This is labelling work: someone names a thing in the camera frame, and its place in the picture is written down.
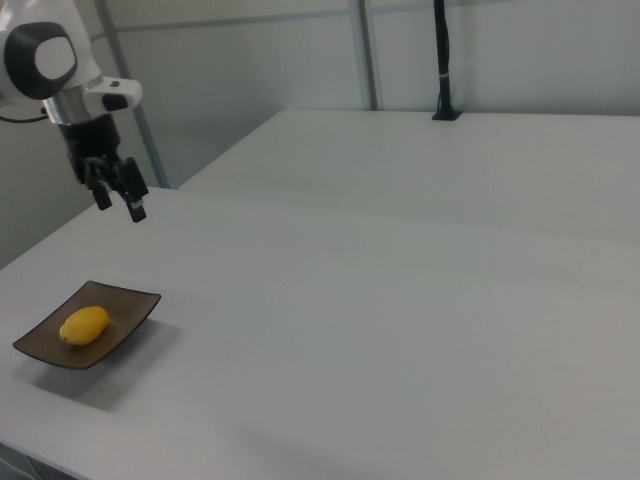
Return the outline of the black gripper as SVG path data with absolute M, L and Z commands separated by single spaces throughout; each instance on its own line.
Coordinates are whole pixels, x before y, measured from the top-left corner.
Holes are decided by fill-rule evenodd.
M 113 116 L 105 114 L 83 123 L 59 125 L 58 128 L 77 181 L 92 193 L 100 211 L 108 209 L 112 202 L 96 158 L 106 159 L 109 163 L 119 159 L 117 150 L 121 138 Z M 146 218 L 143 198 L 149 191 L 135 160 L 132 157 L 118 160 L 114 174 L 116 191 L 124 200 L 132 221 L 141 222 Z

